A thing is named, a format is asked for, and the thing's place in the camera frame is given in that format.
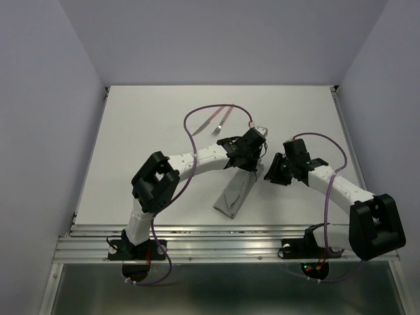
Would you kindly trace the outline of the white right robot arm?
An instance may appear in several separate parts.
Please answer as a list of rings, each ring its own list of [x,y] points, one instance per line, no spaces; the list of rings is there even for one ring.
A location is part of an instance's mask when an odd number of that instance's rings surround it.
[[[293,180],[325,196],[324,211],[329,204],[340,207],[348,217],[347,225],[320,224],[305,229],[301,238],[284,238],[279,250],[283,259],[339,258],[351,251],[369,261],[406,245],[406,235],[397,204],[390,195],[377,195],[339,176],[329,164],[310,157],[304,140],[283,144],[284,153],[274,156],[265,180],[288,186]]]

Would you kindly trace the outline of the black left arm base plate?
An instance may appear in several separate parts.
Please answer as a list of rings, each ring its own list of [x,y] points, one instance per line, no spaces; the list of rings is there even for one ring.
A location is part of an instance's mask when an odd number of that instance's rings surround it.
[[[106,239],[109,261],[164,261],[165,254],[155,240],[132,246],[121,238]]]

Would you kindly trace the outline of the grey cloth napkin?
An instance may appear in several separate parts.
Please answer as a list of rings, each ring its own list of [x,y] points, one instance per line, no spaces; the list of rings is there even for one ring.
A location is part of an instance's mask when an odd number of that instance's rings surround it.
[[[238,170],[214,203],[213,209],[229,219],[235,219],[263,170],[264,165],[260,161],[255,171]]]

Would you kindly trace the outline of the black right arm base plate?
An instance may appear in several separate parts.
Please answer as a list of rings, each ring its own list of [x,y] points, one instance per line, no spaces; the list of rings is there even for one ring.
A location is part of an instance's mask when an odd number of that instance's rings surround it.
[[[304,231],[301,238],[284,238],[281,240],[282,246],[278,250],[278,256],[282,259],[338,259],[341,258],[343,251],[328,253],[324,247],[316,243],[314,232],[320,230],[322,240],[324,239],[324,226],[317,224],[309,226]]]

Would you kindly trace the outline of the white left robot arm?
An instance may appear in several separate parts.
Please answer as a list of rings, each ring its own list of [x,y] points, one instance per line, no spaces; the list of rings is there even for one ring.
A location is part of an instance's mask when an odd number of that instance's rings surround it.
[[[214,204],[216,210],[233,219],[264,169],[261,150],[266,146],[267,134],[265,127],[252,127],[243,136],[220,139],[192,153],[153,153],[131,181],[134,201],[122,233],[124,252],[133,259],[145,254],[152,219],[180,194],[178,184],[190,183],[195,175],[239,169]]]

